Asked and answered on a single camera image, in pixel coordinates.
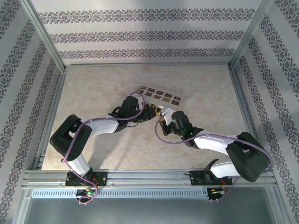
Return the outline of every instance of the enclosure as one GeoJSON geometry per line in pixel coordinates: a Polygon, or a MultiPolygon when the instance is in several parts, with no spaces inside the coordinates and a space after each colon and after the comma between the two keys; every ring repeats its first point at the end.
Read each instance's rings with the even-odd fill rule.
{"type": "Polygon", "coordinates": [[[0,6],[0,223],[299,223],[297,0],[0,6]],[[142,85],[180,94],[163,98],[196,127],[249,132],[273,171],[209,204],[185,173],[225,155],[160,142],[154,118],[88,140],[83,156],[107,185],[78,205],[50,136],[71,114],[106,116],[142,85]]]}

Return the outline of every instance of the marble tile floor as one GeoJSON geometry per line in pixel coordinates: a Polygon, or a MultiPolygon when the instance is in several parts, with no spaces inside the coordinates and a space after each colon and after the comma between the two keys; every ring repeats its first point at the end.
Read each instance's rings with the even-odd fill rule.
{"type": "MultiPolygon", "coordinates": [[[[71,114],[80,118],[106,116],[142,83],[181,92],[184,111],[193,126],[210,132],[239,134],[245,125],[226,65],[120,66],[69,68],[52,134],[71,114]]],[[[215,158],[226,156],[207,149],[167,145],[154,132],[157,118],[102,134],[88,140],[83,155],[93,169],[204,168],[215,158]]],[[[179,141],[176,135],[164,137],[179,141]]],[[[43,170],[68,169],[62,156],[49,144],[43,170]]]]}

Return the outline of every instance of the robotic arm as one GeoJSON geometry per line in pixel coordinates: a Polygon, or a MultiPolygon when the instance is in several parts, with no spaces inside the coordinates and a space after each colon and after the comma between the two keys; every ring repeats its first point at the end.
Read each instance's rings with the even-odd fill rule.
{"type": "MultiPolygon", "coordinates": [[[[52,135],[50,144],[64,157],[62,162],[66,162],[79,177],[80,186],[95,187],[94,182],[99,178],[95,176],[95,172],[82,155],[88,138],[103,133],[119,132],[126,127],[133,127],[132,124],[136,126],[155,116],[156,110],[145,106],[143,96],[139,98],[129,96],[123,101],[121,107],[116,107],[105,118],[90,120],[70,115],[52,135]]],[[[228,155],[226,160],[213,160],[204,169],[206,185],[214,185],[227,176],[241,176],[247,181],[255,182],[270,163],[268,170],[273,166],[270,155],[247,132],[237,136],[209,133],[202,128],[193,127],[184,112],[173,112],[169,107],[165,107],[160,116],[156,124],[156,135],[161,141],[168,144],[185,143],[188,147],[205,148],[228,155]],[[161,139],[157,134],[158,124],[165,136],[170,133],[176,134],[181,137],[182,142],[167,142],[161,139]]]]}
{"type": "Polygon", "coordinates": [[[208,182],[225,176],[241,176],[249,182],[255,182],[271,163],[264,152],[253,147],[256,146],[263,150],[262,146],[247,132],[242,132],[237,136],[219,138],[220,135],[193,127],[183,111],[172,112],[169,107],[165,107],[161,114],[162,118],[159,119],[159,123],[165,136],[173,133],[180,136],[188,147],[207,148],[229,156],[222,161],[213,160],[206,167],[205,176],[208,182]],[[251,143],[253,146],[242,144],[240,141],[251,143]]]}
{"type": "MultiPolygon", "coordinates": [[[[87,140],[95,135],[119,132],[126,127],[131,127],[131,124],[135,124],[136,126],[156,116],[154,108],[145,107],[139,116],[130,119],[141,110],[142,98],[129,96],[123,101],[120,107],[116,107],[112,113],[108,114],[106,119],[95,120],[85,124],[78,132],[73,147],[66,158],[71,169],[82,177],[90,179],[92,169],[82,155],[87,140]]],[[[74,114],[70,115],[52,135],[50,144],[57,152],[65,157],[73,140],[70,133],[75,133],[78,128],[88,120],[89,119],[80,119],[74,114]]]]}

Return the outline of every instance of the patterned wallpaper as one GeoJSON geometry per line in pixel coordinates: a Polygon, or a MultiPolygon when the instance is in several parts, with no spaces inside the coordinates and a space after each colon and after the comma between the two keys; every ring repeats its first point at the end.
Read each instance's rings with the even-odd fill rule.
{"type": "Polygon", "coordinates": [[[65,64],[230,62],[260,0],[32,0],[65,64]]]}
{"type": "Polygon", "coordinates": [[[299,8],[273,1],[235,67],[259,141],[292,223],[299,223],[299,8]]]}
{"type": "Polygon", "coordinates": [[[59,78],[18,0],[0,0],[0,224],[9,223],[35,159],[59,78]]]}

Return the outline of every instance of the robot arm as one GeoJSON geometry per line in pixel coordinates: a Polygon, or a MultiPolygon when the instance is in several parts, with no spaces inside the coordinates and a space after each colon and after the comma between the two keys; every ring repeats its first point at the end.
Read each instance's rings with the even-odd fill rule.
{"type": "MultiPolygon", "coordinates": [[[[134,119],[130,119],[137,115],[141,111],[141,108],[141,98],[129,96],[123,101],[121,107],[116,107],[112,113],[106,116],[107,119],[91,121],[82,126],[66,158],[71,169],[80,176],[90,180],[93,170],[82,155],[88,138],[103,133],[119,132],[129,127],[132,123],[142,123],[156,116],[155,109],[145,107],[140,115],[134,119]]],[[[249,147],[228,138],[219,139],[202,128],[193,127],[188,117],[182,111],[172,112],[169,107],[165,107],[161,114],[164,120],[160,120],[159,123],[165,136],[173,133],[180,136],[182,140],[187,140],[185,144],[188,147],[196,149],[206,148],[228,155],[228,158],[225,160],[213,160],[205,168],[207,183],[212,183],[213,180],[219,180],[225,176],[241,176],[247,181],[254,182],[270,164],[269,158],[254,147],[249,147]]],[[[76,115],[70,115],[52,135],[50,144],[65,157],[73,140],[70,133],[76,133],[78,128],[88,120],[89,119],[80,119],[76,115]]],[[[262,148],[247,132],[231,137],[262,148]]]]}
{"type": "MultiPolygon", "coordinates": [[[[85,124],[78,132],[74,145],[67,157],[67,162],[71,169],[82,177],[90,179],[93,171],[82,155],[83,148],[90,137],[104,133],[119,132],[126,127],[130,127],[130,124],[136,125],[155,117],[155,109],[145,107],[142,113],[134,119],[108,119],[126,119],[137,115],[142,108],[141,101],[142,98],[129,96],[123,101],[120,107],[116,107],[112,113],[106,116],[107,119],[95,120],[85,124]]],[[[78,128],[88,120],[89,119],[80,119],[74,114],[70,115],[52,135],[50,138],[50,144],[56,149],[56,151],[65,157],[73,140],[70,133],[75,133],[78,128]]]]}
{"type": "Polygon", "coordinates": [[[241,176],[249,182],[255,182],[270,165],[271,161],[263,152],[236,140],[231,140],[231,138],[229,139],[229,137],[233,137],[262,148],[247,132],[242,132],[237,136],[228,136],[227,139],[220,139],[215,137],[216,134],[209,133],[202,128],[193,127],[182,111],[172,112],[169,107],[165,107],[161,114],[164,120],[159,123],[165,136],[173,133],[180,136],[183,141],[199,136],[186,141],[185,144],[188,147],[206,148],[228,155],[227,159],[222,161],[214,160],[206,167],[205,175],[208,182],[225,176],[241,176]]]}

